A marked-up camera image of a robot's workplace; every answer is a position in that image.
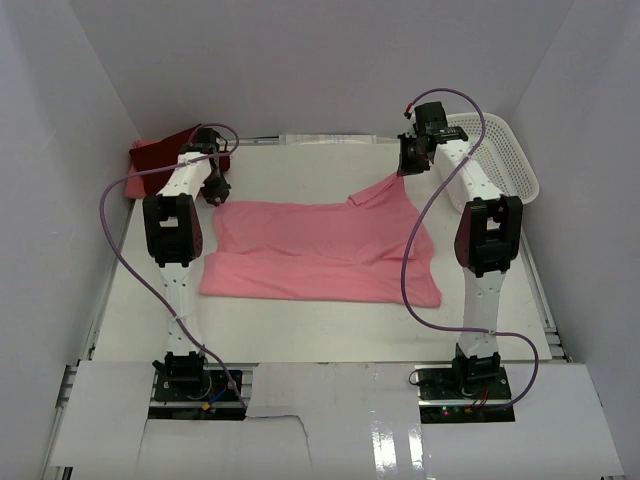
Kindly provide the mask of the pink t shirt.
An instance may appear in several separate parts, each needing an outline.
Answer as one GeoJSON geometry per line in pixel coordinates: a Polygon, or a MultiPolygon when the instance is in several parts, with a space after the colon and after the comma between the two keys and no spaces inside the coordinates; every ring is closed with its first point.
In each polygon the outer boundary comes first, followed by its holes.
{"type": "Polygon", "coordinates": [[[213,215],[206,296],[437,308],[435,253],[403,178],[392,174],[343,203],[236,201],[213,215]]]}

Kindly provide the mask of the white perforated plastic basket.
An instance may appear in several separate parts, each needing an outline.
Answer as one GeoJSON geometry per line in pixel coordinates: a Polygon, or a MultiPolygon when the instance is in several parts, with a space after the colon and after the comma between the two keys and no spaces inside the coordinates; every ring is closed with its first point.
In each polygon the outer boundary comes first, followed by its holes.
{"type": "MultiPolygon", "coordinates": [[[[479,149],[474,153],[489,180],[503,193],[517,195],[523,204],[533,202],[539,195],[537,177],[508,123],[501,117],[484,113],[486,133],[479,149]]],[[[481,135],[481,122],[476,113],[447,115],[449,126],[460,126],[474,144],[481,135]]],[[[447,193],[460,213],[463,204],[454,196],[453,181],[447,193]]]]}

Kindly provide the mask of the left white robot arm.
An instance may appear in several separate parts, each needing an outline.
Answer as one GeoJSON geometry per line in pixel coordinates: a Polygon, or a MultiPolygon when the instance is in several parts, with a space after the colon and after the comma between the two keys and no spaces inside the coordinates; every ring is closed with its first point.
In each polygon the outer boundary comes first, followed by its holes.
{"type": "Polygon", "coordinates": [[[215,126],[199,126],[143,148],[147,168],[142,203],[147,250],[159,267],[168,313],[168,348],[155,366],[166,385],[190,400],[212,389],[196,313],[193,263],[203,251],[198,196],[218,206],[230,186],[220,167],[228,142],[215,126]]]}

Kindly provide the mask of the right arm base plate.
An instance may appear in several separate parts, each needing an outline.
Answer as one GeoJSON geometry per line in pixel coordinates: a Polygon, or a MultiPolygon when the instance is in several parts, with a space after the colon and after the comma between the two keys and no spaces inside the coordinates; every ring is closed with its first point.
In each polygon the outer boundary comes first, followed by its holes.
{"type": "Polygon", "coordinates": [[[452,368],[416,368],[408,377],[418,390],[423,425],[512,423],[516,420],[504,367],[492,380],[461,386],[452,368]]]}

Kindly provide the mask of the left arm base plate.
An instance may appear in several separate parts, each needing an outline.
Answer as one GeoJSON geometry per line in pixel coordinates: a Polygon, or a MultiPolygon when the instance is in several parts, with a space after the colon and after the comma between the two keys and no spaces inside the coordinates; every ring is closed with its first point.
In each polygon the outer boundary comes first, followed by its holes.
{"type": "Polygon", "coordinates": [[[181,421],[242,421],[252,389],[251,366],[221,367],[200,353],[153,362],[155,376],[148,418],[181,421]]]}

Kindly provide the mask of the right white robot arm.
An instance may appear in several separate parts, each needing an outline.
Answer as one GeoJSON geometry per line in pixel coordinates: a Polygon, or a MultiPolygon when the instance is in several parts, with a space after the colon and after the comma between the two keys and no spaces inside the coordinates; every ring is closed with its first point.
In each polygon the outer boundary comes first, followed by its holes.
{"type": "Polygon", "coordinates": [[[482,401],[506,382],[495,332],[501,288],[519,251],[523,204],[489,179],[468,135],[449,125],[441,103],[409,107],[405,115],[410,127],[399,137],[398,173],[439,170],[461,214],[454,253],[464,275],[463,321],[452,364],[423,369],[412,379],[426,398],[482,401]]]}

